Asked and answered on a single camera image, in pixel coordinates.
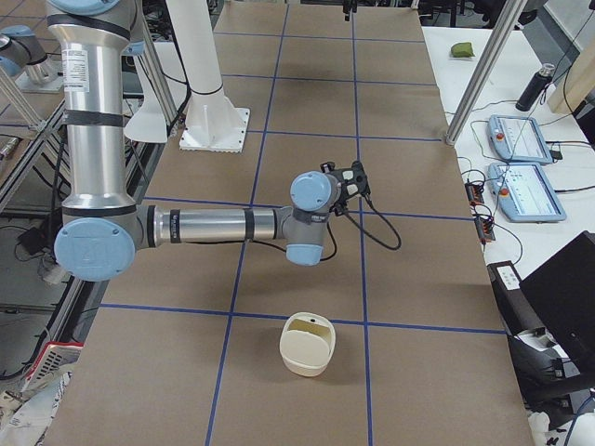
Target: black water bottle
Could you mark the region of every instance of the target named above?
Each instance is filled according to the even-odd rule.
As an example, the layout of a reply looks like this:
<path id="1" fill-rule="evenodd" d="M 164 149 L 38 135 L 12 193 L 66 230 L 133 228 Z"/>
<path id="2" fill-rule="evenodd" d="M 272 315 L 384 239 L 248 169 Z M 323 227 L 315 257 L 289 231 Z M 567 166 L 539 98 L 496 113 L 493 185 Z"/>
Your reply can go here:
<path id="1" fill-rule="evenodd" d="M 541 70 L 533 75 L 529 85 L 522 92 L 521 97 L 517 101 L 517 109 L 521 112 L 528 112 L 533 104 L 536 103 L 537 98 L 544 90 L 544 88 L 551 83 L 555 66 L 551 63 L 544 63 Z"/>

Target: black chair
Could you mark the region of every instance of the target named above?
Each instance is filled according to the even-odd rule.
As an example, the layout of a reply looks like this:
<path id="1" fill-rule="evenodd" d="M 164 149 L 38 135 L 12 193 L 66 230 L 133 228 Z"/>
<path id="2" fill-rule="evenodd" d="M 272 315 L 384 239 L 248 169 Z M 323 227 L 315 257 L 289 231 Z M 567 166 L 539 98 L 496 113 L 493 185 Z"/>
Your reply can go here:
<path id="1" fill-rule="evenodd" d="M 484 28 L 494 28 L 506 0 L 472 0 L 472 2 L 473 11 L 478 14 L 483 14 L 483 21 L 487 21 Z M 521 25 L 531 23 L 537 17 L 537 10 L 547 2 L 548 0 L 529 0 L 519 17 L 519 23 Z"/>

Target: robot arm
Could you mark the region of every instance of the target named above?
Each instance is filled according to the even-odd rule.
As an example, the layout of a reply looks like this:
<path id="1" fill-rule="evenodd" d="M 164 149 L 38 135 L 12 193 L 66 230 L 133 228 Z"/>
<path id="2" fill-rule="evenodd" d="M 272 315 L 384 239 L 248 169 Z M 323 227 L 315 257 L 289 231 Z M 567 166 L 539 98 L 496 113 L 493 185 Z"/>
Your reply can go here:
<path id="1" fill-rule="evenodd" d="M 62 47 L 64 122 L 72 192 L 62 203 L 58 262 L 72 275 L 104 281 L 120 274 L 137 250 L 162 243 L 287 239 L 287 258 L 316 265 L 326 222 L 347 200 L 365 193 L 359 163 L 309 172 L 291 186 L 294 207 L 161 210 L 137 206 L 126 193 L 121 56 L 140 35 L 136 0 L 47 0 L 49 30 Z"/>
<path id="2" fill-rule="evenodd" d="M 33 31 L 24 25 L 0 30 L 0 66 L 11 77 L 25 68 L 31 82 L 45 85 L 58 77 L 58 71 Z"/>

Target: green object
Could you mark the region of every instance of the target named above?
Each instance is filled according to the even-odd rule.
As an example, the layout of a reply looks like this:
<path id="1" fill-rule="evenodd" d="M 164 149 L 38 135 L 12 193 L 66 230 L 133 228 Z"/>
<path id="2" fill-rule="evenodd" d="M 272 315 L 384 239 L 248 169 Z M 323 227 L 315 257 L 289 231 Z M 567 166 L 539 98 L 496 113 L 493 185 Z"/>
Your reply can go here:
<path id="1" fill-rule="evenodd" d="M 458 44 L 454 44 L 452 48 L 450 48 L 450 52 L 453 54 L 453 58 L 471 58 L 475 56 L 473 54 L 473 45 L 471 42 L 459 42 Z"/>

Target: power strip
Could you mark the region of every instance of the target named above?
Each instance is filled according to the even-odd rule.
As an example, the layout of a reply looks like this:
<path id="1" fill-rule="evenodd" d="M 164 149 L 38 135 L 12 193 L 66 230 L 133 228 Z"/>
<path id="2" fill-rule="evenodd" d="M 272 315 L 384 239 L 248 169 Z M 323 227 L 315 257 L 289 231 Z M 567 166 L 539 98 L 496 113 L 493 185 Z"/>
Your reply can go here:
<path id="1" fill-rule="evenodd" d="M 484 204 L 483 200 L 483 188 L 480 185 L 473 183 L 465 183 L 465 192 L 469 199 L 469 205 L 474 206 L 475 204 Z M 494 228 L 490 222 L 485 221 L 485 217 L 475 216 L 473 218 L 475 223 L 475 229 L 477 230 L 477 236 L 482 244 L 493 242 L 496 240 L 494 235 Z"/>

